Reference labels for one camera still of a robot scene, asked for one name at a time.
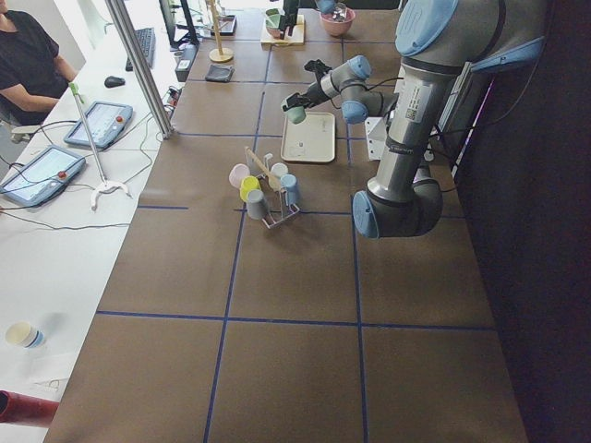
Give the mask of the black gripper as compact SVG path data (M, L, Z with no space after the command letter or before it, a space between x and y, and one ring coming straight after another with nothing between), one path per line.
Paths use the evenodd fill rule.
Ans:
M299 94L298 92L285 98L282 102L282 109L289 111L298 107L305 109L318 106L323 103L323 91L317 87L309 87L308 90Z
M279 22L280 38L293 34L297 23L299 0L283 0L283 13Z

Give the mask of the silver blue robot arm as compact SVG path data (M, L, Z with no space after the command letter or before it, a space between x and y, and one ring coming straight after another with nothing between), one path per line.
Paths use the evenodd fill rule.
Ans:
M403 86L392 99L366 86L371 69L362 55L336 68L308 63L315 83L282 103L292 123L301 123L307 108L336 96L349 124L393 113L377 174L353 199L361 234L419 236L436 225L442 196L424 152L451 85L466 63L494 72L534 61L543 46L547 8L545 1L407 2L395 32Z
M319 0L315 2L316 8L321 14L328 14L338 21L346 19L346 5L333 0ZM283 0L282 12L280 13L278 30L280 37L291 36L297 23L300 0Z

